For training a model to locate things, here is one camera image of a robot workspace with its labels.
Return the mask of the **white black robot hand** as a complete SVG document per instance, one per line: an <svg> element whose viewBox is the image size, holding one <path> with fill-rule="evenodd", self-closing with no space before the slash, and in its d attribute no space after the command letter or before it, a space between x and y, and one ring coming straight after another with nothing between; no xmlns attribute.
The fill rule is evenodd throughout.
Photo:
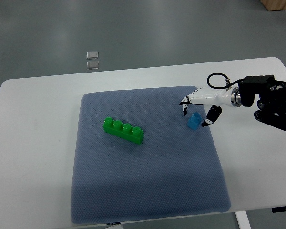
<svg viewBox="0 0 286 229"><path fill-rule="evenodd" d="M211 105L211 108L206 115L206 119L201 124L202 127L213 124L219 118L222 112L221 105L230 107L240 107L242 105L238 87L233 87L228 90L207 87L195 89L179 103L183 108L184 116L186 116L187 107L190 104Z"/></svg>

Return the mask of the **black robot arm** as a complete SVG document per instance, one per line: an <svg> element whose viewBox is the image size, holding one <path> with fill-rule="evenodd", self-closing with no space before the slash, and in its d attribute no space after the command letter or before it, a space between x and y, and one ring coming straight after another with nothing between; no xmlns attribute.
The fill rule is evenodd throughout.
<svg viewBox="0 0 286 229"><path fill-rule="evenodd" d="M257 121L286 131L286 82L273 75L247 76L238 82L238 88L244 107L251 107L259 96L254 112Z"/></svg>

